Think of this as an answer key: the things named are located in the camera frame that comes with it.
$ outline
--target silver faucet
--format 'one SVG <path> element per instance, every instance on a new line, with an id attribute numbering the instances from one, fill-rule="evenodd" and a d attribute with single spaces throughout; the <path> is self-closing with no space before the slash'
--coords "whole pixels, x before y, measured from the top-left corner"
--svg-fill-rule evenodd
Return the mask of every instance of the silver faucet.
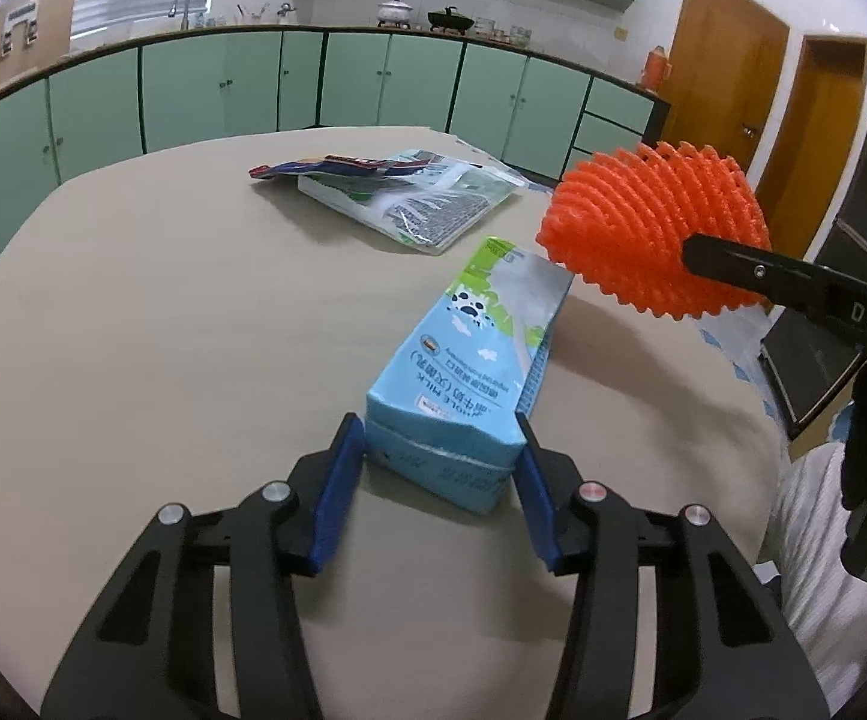
<path id="1" fill-rule="evenodd" d="M 177 15 L 177 2 L 180 0 L 173 0 L 173 7 L 171 7 L 170 12 L 166 15 L 168 18 L 173 18 Z M 184 18 L 180 22 L 180 30 L 184 31 L 190 29 L 190 0 L 184 0 Z"/>

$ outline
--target blue milk carton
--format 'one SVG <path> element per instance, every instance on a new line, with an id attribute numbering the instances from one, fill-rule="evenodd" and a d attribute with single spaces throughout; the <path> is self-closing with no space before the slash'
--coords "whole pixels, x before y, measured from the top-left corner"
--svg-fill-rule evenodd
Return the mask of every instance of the blue milk carton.
<path id="1" fill-rule="evenodd" d="M 488 238 L 367 394 L 369 456 L 486 514 L 523 449 L 550 325 L 574 276 Z"/>

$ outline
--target brown countertop edge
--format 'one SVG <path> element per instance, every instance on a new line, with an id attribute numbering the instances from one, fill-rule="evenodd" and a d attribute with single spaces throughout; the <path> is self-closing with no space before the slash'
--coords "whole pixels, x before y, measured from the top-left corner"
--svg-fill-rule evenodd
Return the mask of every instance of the brown countertop edge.
<path id="1" fill-rule="evenodd" d="M 84 62 L 89 62 L 92 59 L 99 59 L 102 56 L 111 55 L 112 53 L 124 52 L 129 49 L 136 49 L 141 46 L 151 46 L 156 43 L 166 43 L 171 40 L 182 40 L 185 37 L 194 37 L 196 35 L 218 35 L 218 34 L 230 34 L 232 32 L 288 32 L 288 31 L 300 31 L 300 32 L 381 32 L 383 34 L 403 34 L 403 35 L 416 35 L 418 37 L 430 37 L 436 38 L 438 40 L 452 40 L 459 43 L 473 43 L 480 46 L 489 46 L 492 49 L 502 49 L 508 50 L 509 52 L 519 53 L 523 56 L 532 56 L 537 59 L 545 59 L 550 62 L 554 62 L 558 65 L 563 65 L 566 68 L 581 71 L 581 73 L 588 73 L 593 77 L 598 77 L 599 79 L 605 79 L 610 81 L 617 86 L 622 86 L 624 89 L 627 89 L 631 92 L 635 92 L 638 95 L 642 95 L 643 97 L 651 98 L 651 100 L 655 100 L 656 103 L 662 103 L 664 105 L 669 105 L 666 100 L 658 97 L 657 95 L 649 92 L 646 89 L 641 89 L 636 84 L 631 84 L 629 81 L 624 81 L 623 79 L 618 79 L 615 76 L 611 76 L 610 74 L 603 73 L 602 71 L 594 70 L 593 68 L 589 68 L 585 65 L 581 65 L 577 62 L 571 62 L 568 59 L 563 59 L 559 56 L 549 55 L 545 52 L 538 52 L 537 50 L 531 49 L 521 49 L 520 47 L 513 46 L 508 43 L 500 43 L 494 40 L 485 40 L 483 38 L 473 37 L 473 35 L 446 35 L 439 32 L 429 32 L 427 30 L 420 29 L 391 29 L 391 28 L 382 28 L 381 26 L 310 26 L 310 25 L 273 25 L 273 23 L 262 23 L 261 25 L 225 25 L 225 26 L 204 26 L 204 28 L 193 28 L 189 29 L 185 32 L 180 31 L 172 31 L 172 32 L 158 32 L 152 35 L 142 35 L 136 38 L 130 38 L 128 40 L 124 40 L 120 43 L 113 43 L 108 46 L 100 46 L 96 47 L 96 49 L 87 49 L 82 52 L 72 53 L 72 55 L 67 55 L 60 61 L 50 65 L 48 68 L 38 71 L 32 71 L 31 73 L 24 74 L 23 76 L 19 76 L 17 79 L 11 81 L 9 84 L 0 89 L 0 100 L 3 98 L 9 97 L 14 92 L 19 91 L 24 86 L 29 86 L 32 83 L 36 83 L 37 81 L 43 80 L 48 76 L 54 76 L 54 74 L 60 73 L 60 71 L 70 69 L 71 67 L 76 67 L 77 65 L 83 64 Z"/>

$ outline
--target white pot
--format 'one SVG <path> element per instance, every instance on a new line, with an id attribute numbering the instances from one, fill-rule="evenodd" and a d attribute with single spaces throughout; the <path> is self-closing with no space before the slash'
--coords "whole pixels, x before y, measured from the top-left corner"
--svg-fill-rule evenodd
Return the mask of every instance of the white pot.
<path id="1" fill-rule="evenodd" d="M 413 15 L 412 6 L 402 0 L 384 2 L 377 11 L 377 20 L 391 23 L 410 23 Z"/>

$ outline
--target orange thermos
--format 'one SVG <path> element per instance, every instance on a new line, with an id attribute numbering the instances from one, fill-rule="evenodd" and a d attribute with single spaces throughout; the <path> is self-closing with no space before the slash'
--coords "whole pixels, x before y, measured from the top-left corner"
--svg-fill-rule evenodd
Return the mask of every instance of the orange thermos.
<path id="1" fill-rule="evenodd" d="M 643 67 L 643 76 L 640 85 L 649 92 L 656 92 L 660 84 L 670 77 L 673 65 L 667 59 L 667 52 L 663 46 L 657 46 L 646 57 L 646 66 Z"/>

